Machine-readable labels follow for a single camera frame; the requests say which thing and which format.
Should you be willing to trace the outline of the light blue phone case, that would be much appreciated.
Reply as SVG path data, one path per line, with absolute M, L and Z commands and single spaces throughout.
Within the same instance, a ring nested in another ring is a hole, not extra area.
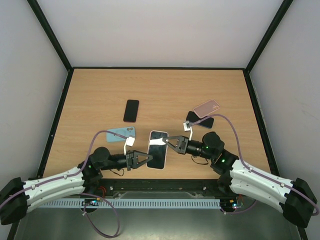
M 134 126 L 111 128 L 106 133 L 106 141 L 108 143 L 124 142 L 129 137 L 136 137 Z

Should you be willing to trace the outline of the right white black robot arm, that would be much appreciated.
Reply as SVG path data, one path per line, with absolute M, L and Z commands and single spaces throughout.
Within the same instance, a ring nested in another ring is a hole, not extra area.
M 206 133 L 202 141 L 186 136 L 163 137 L 162 142 L 182 155 L 207 159 L 220 176 L 218 191 L 244 195 L 264 203 L 280 213 L 290 223 L 306 228 L 312 216 L 319 215 L 317 199 L 308 183 L 297 178 L 290 180 L 265 172 L 227 151 L 215 132 Z

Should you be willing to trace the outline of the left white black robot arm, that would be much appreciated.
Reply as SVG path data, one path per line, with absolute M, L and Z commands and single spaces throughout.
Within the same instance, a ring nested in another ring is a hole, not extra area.
M 130 171 L 152 159 L 151 155 L 137 150 L 111 154 L 106 147 L 99 147 L 87 161 L 65 172 L 26 181 L 20 177 L 13 178 L 0 191 L 0 223 L 13 224 L 45 203 L 88 193 L 96 188 L 105 170 Z

